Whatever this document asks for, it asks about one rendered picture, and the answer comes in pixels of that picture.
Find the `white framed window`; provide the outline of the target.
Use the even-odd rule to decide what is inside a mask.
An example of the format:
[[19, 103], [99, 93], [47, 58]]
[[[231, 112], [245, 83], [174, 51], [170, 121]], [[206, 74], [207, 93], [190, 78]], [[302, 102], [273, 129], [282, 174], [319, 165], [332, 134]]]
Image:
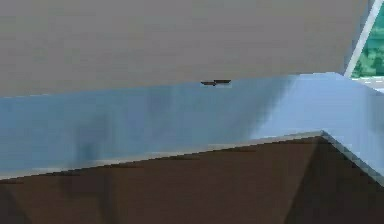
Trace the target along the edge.
[[384, 0], [369, 0], [344, 76], [352, 79], [384, 77]]

